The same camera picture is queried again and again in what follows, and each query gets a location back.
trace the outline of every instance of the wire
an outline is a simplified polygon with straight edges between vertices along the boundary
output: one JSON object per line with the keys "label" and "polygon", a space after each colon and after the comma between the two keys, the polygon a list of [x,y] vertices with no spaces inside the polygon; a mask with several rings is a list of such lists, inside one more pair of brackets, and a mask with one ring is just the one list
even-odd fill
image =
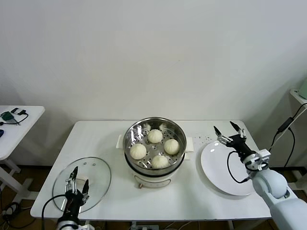
{"label": "wire", "polygon": [[[4,223],[4,225],[2,226],[2,230],[4,230],[4,226],[5,226],[5,224],[6,224],[6,222]],[[9,229],[9,225],[8,225],[8,227],[5,229],[5,230],[8,230]]]}
{"label": "wire", "polygon": [[21,121],[17,121],[17,122],[15,122],[15,123],[5,123],[5,122],[0,122],[0,125],[3,125],[3,124],[5,124],[5,125],[16,125],[16,124],[19,124],[19,123],[21,123],[22,121],[24,121],[25,119],[27,119],[28,118],[28,116],[29,116],[29,114],[25,114],[26,116],[25,116],[25,118],[24,119],[22,119]]}
{"label": "wire", "polygon": [[[1,196],[1,212],[3,212],[2,190],[1,189],[0,189],[0,196]],[[30,223],[28,223],[28,224],[26,224],[24,226],[20,226],[20,227],[13,226],[10,223],[10,220],[13,220],[19,213],[21,213],[23,211],[26,211],[26,210],[30,209],[31,207],[26,207],[23,210],[21,210],[20,209],[20,205],[18,203],[12,202],[12,203],[8,204],[5,207],[4,211],[7,213],[9,208],[12,210],[12,214],[5,214],[5,215],[3,215],[4,222],[2,222],[0,224],[0,226],[3,224],[3,226],[2,226],[3,230],[4,230],[5,223],[8,225],[8,227],[6,229],[8,229],[9,227],[14,228],[14,229],[23,229],[23,228],[28,227],[29,225],[33,224],[34,221],[36,220],[36,219],[33,219]]]}
{"label": "wire", "polygon": [[178,230],[181,230],[181,229],[183,229],[183,227],[184,226],[186,226],[186,225],[188,225],[188,224],[190,224],[190,223],[192,223],[191,221],[190,222],[188,222],[188,223],[186,223],[186,224],[184,224],[184,225],[182,225]]}
{"label": "wire", "polygon": [[192,223],[192,221],[182,225],[178,230],[182,230],[185,226],[187,226],[188,224]]}
{"label": "wire", "polygon": [[50,198],[50,199],[44,204],[43,209],[42,209],[42,230],[45,230],[44,212],[45,212],[45,208],[46,208],[47,204],[48,204],[50,201],[54,200],[55,198],[62,197],[62,196],[65,196],[65,194],[56,195],[56,196]]}
{"label": "wire", "polygon": [[299,109],[297,110],[297,112],[294,114],[293,118],[297,115],[298,111],[300,111],[301,108],[302,108],[305,104],[307,104],[307,103],[304,103],[304,104],[302,104],[302,105],[299,107]]}
{"label": "wire", "polygon": [[165,229],[169,228],[169,227],[172,226],[174,223],[175,223],[175,222],[173,222],[173,223],[167,225],[167,226],[165,227]]}
{"label": "wire", "polygon": [[[297,115],[297,117],[288,125],[287,128],[289,128],[289,127],[294,123],[294,121],[296,121],[306,110],[307,110],[307,108],[304,109],[299,115]],[[275,143],[271,146],[270,149],[272,149],[273,146],[278,142],[278,140],[284,135],[284,133],[287,131],[287,128],[286,128],[286,129],[284,130],[284,132],[282,132],[282,134],[277,138],[277,140],[276,140]]]}
{"label": "wire", "polygon": [[235,179],[235,177],[231,174],[231,171],[230,171],[230,168],[229,168],[229,157],[230,157],[230,155],[231,155],[232,153],[234,153],[234,152],[236,152],[236,151],[232,151],[232,152],[230,152],[230,153],[228,154],[228,157],[227,157],[227,169],[228,169],[228,172],[229,172],[231,178],[232,178],[235,182],[237,182],[238,184],[242,184],[242,183],[248,181],[248,180],[249,180],[249,177],[245,178],[243,181],[237,181],[237,180]]}
{"label": "wire", "polygon": [[277,135],[278,135],[278,131],[275,133],[275,135],[274,135],[274,137],[273,137],[273,141],[272,141],[271,147],[270,147],[270,149],[269,149],[269,152],[271,151],[271,149],[272,149],[272,147],[273,147],[273,144],[274,144],[274,142],[275,142],[275,138],[277,137]]}
{"label": "wire", "polygon": [[292,131],[292,129],[291,129],[290,127],[288,128],[288,130],[289,130],[289,131],[291,132],[291,134],[292,134],[292,137],[293,137],[293,145],[292,145],[291,153],[290,153],[290,155],[289,155],[289,157],[288,157],[288,159],[287,159],[287,162],[286,162],[286,164],[284,164],[284,168],[287,166],[287,164],[288,164],[288,162],[289,162],[289,160],[290,160],[290,158],[291,158],[291,156],[292,156],[294,147],[295,147],[295,135],[294,135],[294,132]]}

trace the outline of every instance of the black cable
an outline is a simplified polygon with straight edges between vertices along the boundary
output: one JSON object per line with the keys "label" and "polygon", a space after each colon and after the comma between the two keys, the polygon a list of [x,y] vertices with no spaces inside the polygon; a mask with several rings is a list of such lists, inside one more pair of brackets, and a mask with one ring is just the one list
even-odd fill
{"label": "black cable", "polygon": [[237,181],[237,180],[235,179],[235,177],[231,174],[231,171],[230,171],[230,168],[229,168],[229,157],[230,157],[230,155],[231,155],[232,153],[234,153],[234,152],[236,152],[236,151],[232,151],[232,152],[230,152],[230,153],[228,154],[228,157],[227,157],[227,169],[228,169],[228,172],[229,172],[231,178],[232,178],[235,182],[237,182],[238,184],[242,184],[242,183],[248,181],[248,180],[249,180],[249,177],[245,178],[243,181]]}
{"label": "black cable", "polygon": [[[1,196],[1,211],[3,212],[3,204],[2,204],[2,190],[0,189],[0,196]],[[28,227],[29,225],[33,224],[34,221],[36,219],[33,219],[30,223],[24,225],[24,226],[20,226],[20,227],[16,227],[16,226],[13,226],[12,224],[10,224],[10,220],[13,220],[19,213],[23,212],[23,211],[26,211],[26,210],[29,210],[31,209],[31,207],[28,207],[28,208],[25,208],[24,210],[21,210],[20,208],[20,205],[16,202],[12,202],[10,204],[8,204],[4,210],[7,212],[8,209],[11,209],[12,210],[12,214],[4,214],[2,216],[2,218],[4,219],[4,222],[2,222],[0,224],[0,226],[4,223],[7,223],[11,228],[14,228],[14,229],[23,229],[25,227]]]}
{"label": "black cable", "polygon": [[292,145],[291,153],[290,153],[290,155],[289,155],[289,157],[288,157],[288,159],[287,159],[287,162],[286,162],[286,164],[284,164],[284,168],[287,166],[287,164],[288,164],[288,162],[289,162],[289,160],[290,160],[290,158],[291,158],[291,156],[292,156],[294,147],[295,147],[295,135],[294,135],[294,132],[292,131],[292,129],[291,129],[290,127],[288,128],[288,130],[289,130],[289,131],[291,132],[291,134],[292,134],[292,137],[293,137],[293,145]]}
{"label": "black cable", "polygon": [[30,226],[31,224],[33,224],[34,221],[36,221],[36,219],[33,219],[30,223],[28,223],[28,224],[26,224],[26,225],[24,225],[24,226],[20,226],[20,227],[13,226],[12,224],[10,224],[9,221],[7,221],[6,223],[7,223],[11,228],[13,228],[13,229],[23,229],[23,228],[28,227],[28,226]]}
{"label": "black cable", "polygon": [[271,151],[271,149],[272,149],[272,147],[273,147],[273,144],[274,144],[274,142],[275,142],[275,138],[277,137],[277,135],[278,135],[278,131],[275,133],[275,135],[274,135],[274,137],[273,137],[273,141],[272,141],[271,147],[270,147],[270,149],[269,149],[269,152]]}
{"label": "black cable", "polygon": [[25,114],[26,116],[25,116],[25,118],[24,119],[22,119],[21,121],[17,121],[17,122],[15,122],[15,123],[4,123],[4,122],[0,122],[0,126],[2,126],[2,125],[16,125],[16,124],[19,124],[20,122],[22,122],[22,121],[24,121],[25,119],[27,119],[28,118],[28,116],[29,116],[29,114]]}
{"label": "black cable", "polygon": [[306,105],[306,104],[307,104],[307,103],[304,103],[304,104],[302,104],[302,105],[299,107],[299,109],[297,110],[297,112],[294,114],[293,118],[296,117],[296,115],[298,114],[298,111],[300,111],[301,108],[302,108],[304,105]]}
{"label": "black cable", "polygon": [[44,206],[43,206],[43,210],[42,210],[42,230],[45,230],[45,223],[44,223],[44,212],[45,212],[45,208],[46,208],[46,206],[47,206],[47,204],[50,202],[50,201],[52,201],[52,200],[54,200],[55,198],[58,198],[58,197],[62,197],[62,196],[65,196],[65,194],[62,194],[62,195],[56,195],[56,196],[54,196],[54,197],[52,197],[52,198],[50,198],[45,204],[44,204]]}

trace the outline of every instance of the stainless steel pot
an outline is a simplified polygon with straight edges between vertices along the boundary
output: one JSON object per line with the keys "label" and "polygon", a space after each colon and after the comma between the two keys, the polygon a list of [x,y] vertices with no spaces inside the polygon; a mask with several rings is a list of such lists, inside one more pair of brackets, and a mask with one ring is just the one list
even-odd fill
{"label": "stainless steel pot", "polygon": [[[149,142],[147,135],[152,129],[159,129],[162,132],[163,139],[160,143],[153,144]],[[164,143],[171,138],[177,140],[180,146],[176,155],[169,155],[164,151]],[[135,160],[130,156],[130,149],[134,144],[138,143],[143,144],[147,152],[144,158]],[[181,165],[187,140],[183,130],[175,122],[161,117],[149,117],[136,122],[127,130],[123,145],[126,161],[134,171],[149,177],[160,177],[172,173]],[[156,155],[167,157],[170,165],[163,169],[153,169],[151,163]]]}

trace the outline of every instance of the white plate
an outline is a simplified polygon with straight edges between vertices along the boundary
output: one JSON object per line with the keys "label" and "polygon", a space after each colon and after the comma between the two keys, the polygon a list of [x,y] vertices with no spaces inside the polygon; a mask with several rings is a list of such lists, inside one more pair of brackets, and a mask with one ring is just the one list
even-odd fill
{"label": "white plate", "polygon": [[[246,196],[254,192],[251,180],[238,184],[235,182],[227,169],[228,154],[234,151],[218,141],[208,144],[201,153],[201,167],[208,179],[222,191],[236,196]],[[248,176],[244,164],[241,163],[237,153],[231,154],[229,168],[232,175],[242,181]]]}

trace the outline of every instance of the electronic device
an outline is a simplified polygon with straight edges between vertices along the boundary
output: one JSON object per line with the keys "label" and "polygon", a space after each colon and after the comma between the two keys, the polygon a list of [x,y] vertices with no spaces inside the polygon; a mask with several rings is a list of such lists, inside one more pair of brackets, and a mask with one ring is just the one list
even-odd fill
{"label": "electronic device", "polygon": [[17,114],[17,115],[23,115],[26,114],[26,111],[24,109],[20,109],[20,108],[14,108],[11,111],[12,114]]}

